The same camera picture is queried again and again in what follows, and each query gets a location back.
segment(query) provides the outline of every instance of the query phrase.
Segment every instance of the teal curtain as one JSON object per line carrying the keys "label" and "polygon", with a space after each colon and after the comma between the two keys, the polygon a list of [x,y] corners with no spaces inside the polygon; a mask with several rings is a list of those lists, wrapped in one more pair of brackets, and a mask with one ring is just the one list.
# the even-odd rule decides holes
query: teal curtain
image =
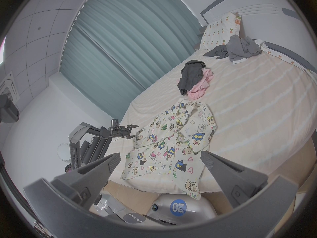
{"label": "teal curtain", "polygon": [[193,54],[200,24],[180,0],[88,0],[74,21],[61,73],[110,116]]}

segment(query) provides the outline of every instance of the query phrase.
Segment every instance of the white blanket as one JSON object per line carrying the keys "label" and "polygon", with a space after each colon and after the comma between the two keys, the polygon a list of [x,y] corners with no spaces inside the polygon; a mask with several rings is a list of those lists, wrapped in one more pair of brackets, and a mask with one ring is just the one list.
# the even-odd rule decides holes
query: white blanket
{"label": "white blanket", "polygon": [[[317,126],[315,82],[303,70],[266,52],[239,64],[204,57],[205,52],[196,51],[136,97],[121,124],[142,128],[170,108],[181,97],[177,81],[185,63],[203,61],[215,75],[197,100],[210,107],[218,126],[209,151],[270,174],[303,147]],[[111,142],[107,154],[120,152],[121,162],[110,180],[142,191],[182,193],[166,176],[157,174],[121,180],[125,156],[132,147],[132,140]],[[206,168],[198,188],[201,193],[221,190]]]}
{"label": "white blanket", "polygon": [[206,104],[180,98],[136,133],[121,179],[166,175],[184,193],[199,200],[198,182],[204,168],[201,150],[208,151],[216,128]]}

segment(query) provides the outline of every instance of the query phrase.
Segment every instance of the gray clothing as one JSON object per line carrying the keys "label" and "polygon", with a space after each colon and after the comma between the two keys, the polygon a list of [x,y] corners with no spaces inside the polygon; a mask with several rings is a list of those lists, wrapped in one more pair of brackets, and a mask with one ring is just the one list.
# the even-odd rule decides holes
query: gray clothing
{"label": "gray clothing", "polygon": [[184,69],[180,71],[182,77],[177,84],[182,95],[185,95],[187,91],[190,91],[194,85],[203,78],[204,74],[202,68],[205,67],[206,64],[203,61],[191,60],[185,63]]}
{"label": "gray clothing", "polygon": [[213,50],[208,51],[204,54],[204,57],[217,57],[217,59],[226,58],[229,56],[226,45],[216,46]]}
{"label": "gray clothing", "polygon": [[262,53],[259,45],[252,41],[250,37],[247,36],[240,39],[236,34],[230,37],[227,43],[227,50],[229,59],[232,62]]}

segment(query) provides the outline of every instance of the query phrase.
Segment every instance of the bed sheet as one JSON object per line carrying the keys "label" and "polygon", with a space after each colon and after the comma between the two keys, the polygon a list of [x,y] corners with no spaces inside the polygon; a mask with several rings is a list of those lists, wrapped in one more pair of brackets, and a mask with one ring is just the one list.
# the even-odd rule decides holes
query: bed sheet
{"label": "bed sheet", "polygon": [[[215,75],[204,96],[198,99],[208,105],[218,125],[210,141],[210,152],[270,174],[301,149],[316,128],[315,81],[300,68],[265,52],[239,64],[232,64],[229,58],[204,57],[205,52],[197,50],[136,97],[121,125],[136,124],[142,128],[169,109],[181,97],[177,82],[185,63],[193,59],[204,61]],[[132,140],[123,138],[111,142],[107,154],[120,152],[121,162],[110,180],[141,191],[182,193],[164,175],[121,180],[125,156],[132,146]],[[206,168],[199,189],[202,193],[221,190]]]}

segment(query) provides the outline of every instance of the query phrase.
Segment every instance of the white pillowcase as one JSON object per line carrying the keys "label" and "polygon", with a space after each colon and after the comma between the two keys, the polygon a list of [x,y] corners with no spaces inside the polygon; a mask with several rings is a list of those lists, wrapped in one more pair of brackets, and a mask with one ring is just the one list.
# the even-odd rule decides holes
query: white pillowcase
{"label": "white pillowcase", "polygon": [[220,20],[209,24],[200,42],[201,50],[212,50],[215,46],[227,44],[230,36],[240,33],[241,15],[228,12]]}

